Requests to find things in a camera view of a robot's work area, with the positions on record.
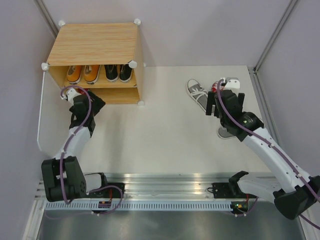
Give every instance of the gray wall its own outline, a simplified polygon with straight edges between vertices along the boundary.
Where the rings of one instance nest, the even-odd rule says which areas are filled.
[[[254,66],[289,0],[43,0],[56,24],[142,21],[147,66]]]
[[[281,146],[312,175],[320,175],[319,10],[319,0],[299,2],[259,71]]]
[[[41,63],[54,38],[32,0],[2,0],[0,32],[0,239],[18,240],[41,178]]]

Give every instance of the shoelace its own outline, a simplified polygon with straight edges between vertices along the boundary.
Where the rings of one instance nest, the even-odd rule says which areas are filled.
[[[85,72],[88,74],[88,73],[90,73],[91,71],[92,71],[91,65],[87,65],[87,66],[85,67]]]
[[[196,96],[196,101],[198,101],[199,98],[201,98],[203,95],[205,95],[206,97],[208,97],[208,93],[206,92],[206,90],[204,88],[200,88],[200,89],[197,89],[197,88],[192,88],[193,92],[191,92],[191,96]]]

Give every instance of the sneaker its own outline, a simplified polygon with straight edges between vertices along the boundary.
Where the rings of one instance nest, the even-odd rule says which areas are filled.
[[[190,79],[186,84],[186,91],[201,109],[206,111],[208,92],[200,85],[200,83],[194,79]]]
[[[84,67],[84,80],[87,84],[95,84],[98,81],[100,65],[86,65]]]
[[[66,79],[70,84],[78,84],[81,80],[82,66],[70,66],[66,74]]]
[[[131,80],[132,77],[132,68],[129,67],[129,64],[120,65],[120,81],[127,83]]]
[[[104,65],[106,79],[109,82],[115,82],[118,79],[117,65]]]
[[[229,133],[227,131],[227,129],[224,128],[223,126],[219,127],[217,134],[218,134],[218,137],[221,139],[231,139],[231,138],[236,137],[236,136],[232,135],[231,133]]]

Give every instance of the shoe rack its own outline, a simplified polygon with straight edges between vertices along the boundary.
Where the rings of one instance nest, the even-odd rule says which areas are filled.
[[[42,69],[62,88],[70,85],[69,66],[101,65],[95,84],[84,80],[83,67],[81,80],[76,85],[90,89],[107,104],[136,104],[141,100],[144,78],[140,23],[138,19],[130,23],[59,23],[61,29]],[[131,80],[109,82],[104,65],[122,64],[133,68]]]

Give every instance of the cable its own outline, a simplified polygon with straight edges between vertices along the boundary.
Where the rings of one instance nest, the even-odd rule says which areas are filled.
[[[272,145],[271,142],[269,142],[267,139],[265,139],[264,137],[260,136],[259,134],[256,134],[255,132],[247,129],[246,127],[242,126],[240,123],[237,122],[237,120],[235,120],[231,114],[228,112],[226,106],[224,105],[222,98],[221,98],[221,91],[220,91],[220,85],[224,80],[221,79],[218,84],[217,84],[217,95],[218,95],[218,99],[220,102],[220,105],[223,109],[223,111],[225,112],[225,114],[228,116],[228,118],[239,128],[241,128],[242,130],[246,131],[247,133],[255,136],[256,138],[260,139],[261,141],[265,142],[266,144],[268,144],[268,146],[270,148],[273,148],[283,159],[284,161],[290,166],[290,168],[293,170],[293,172],[301,179],[301,181],[303,182],[304,185],[306,185],[306,187],[309,189],[309,191],[312,193],[312,195],[315,197],[315,199],[317,199],[318,202],[320,202],[320,197],[316,194],[316,192],[312,189],[312,187],[309,185],[309,183],[305,180],[305,178],[300,174],[300,172],[295,168],[295,166],[290,162],[290,160],[280,151],[280,149],[278,149],[276,146]],[[312,226],[314,226],[315,228],[320,230],[320,226],[314,224],[313,222],[311,222],[309,219],[307,219],[306,217],[304,217],[303,215],[300,214],[300,216],[307,221],[309,224],[311,224]]]
[[[256,208],[257,202],[258,202],[258,197],[256,197],[252,207],[250,209],[248,209],[248,211],[246,213],[234,214],[231,212],[225,212],[225,214],[233,215],[235,217],[246,217],[250,212],[252,212]]]
[[[104,187],[101,187],[101,188],[97,188],[97,189],[94,189],[94,190],[91,190],[89,191],[89,193],[95,193],[95,192],[99,192],[101,190],[104,190],[104,189],[117,189],[120,193],[120,201],[119,203],[111,210],[109,211],[104,211],[104,212],[100,212],[96,215],[108,215],[108,214],[111,214],[113,213],[121,204],[122,200],[124,199],[124,194],[123,192],[121,191],[121,189],[115,185],[109,185],[109,186],[104,186]],[[74,213],[74,214],[70,214],[68,216],[58,216],[58,217],[52,217],[52,216],[48,216],[47,212],[44,211],[44,216],[50,220],[60,220],[60,219],[65,219],[65,218],[70,218],[70,217],[76,217],[76,216],[79,216],[79,215],[84,215],[84,214],[92,214],[92,212],[77,212],[77,213]]]
[[[305,216],[303,216],[302,214],[300,214],[300,217],[302,219],[304,219],[308,224],[310,224],[311,226],[313,226],[314,228],[320,230],[320,226],[316,225],[315,223],[313,223],[312,221],[310,221],[308,218],[306,218]]]
[[[118,204],[113,209],[111,209],[109,211],[106,211],[106,212],[99,213],[100,215],[112,214],[120,206],[120,204],[121,204],[121,202],[122,202],[122,200],[124,198],[124,194],[122,193],[121,189],[119,187],[115,186],[115,185],[103,186],[101,188],[89,191],[89,193],[92,194],[92,193],[99,192],[99,191],[104,190],[104,189],[111,189],[111,188],[117,189],[119,191],[119,193],[120,193],[120,201],[118,202]]]
[[[82,88],[80,86],[76,86],[76,85],[66,86],[66,87],[61,89],[60,96],[62,97],[64,91],[66,89],[70,89],[70,88],[80,89],[85,93],[85,95],[88,97],[89,109],[88,109],[88,113],[86,114],[85,119],[83,120],[83,122],[77,127],[77,129],[73,132],[73,134],[71,134],[71,136],[66,140],[66,142],[64,144],[64,147],[63,147],[63,150],[61,152],[61,157],[60,157],[60,162],[59,162],[59,171],[60,171],[60,184],[61,184],[62,197],[63,197],[63,200],[64,200],[65,204],[69,204],[72,201],[72,200],[68,201],[67,195],[66,195],[66,189],[65,189],[64,171],[63,171],[63,161],[64,161],[65,153],[66,153],[66,150],[67,150],[68,145],[71,142],[72,138],[77,134],[77,132],[79,132],[79,130],[83,127],[83,125],[88,120],[88,118],[89,118],[89,116],[91,114],[91,107],[92,107],[91,98],[89,96],[89,93],[84,88]]]
[[[210,191],[209,189],[214,189],[213,187],[208,187],[206,190],[209,192],[209,193],[212,193],[212,194],[214,194],[214,192],[213,191]]]

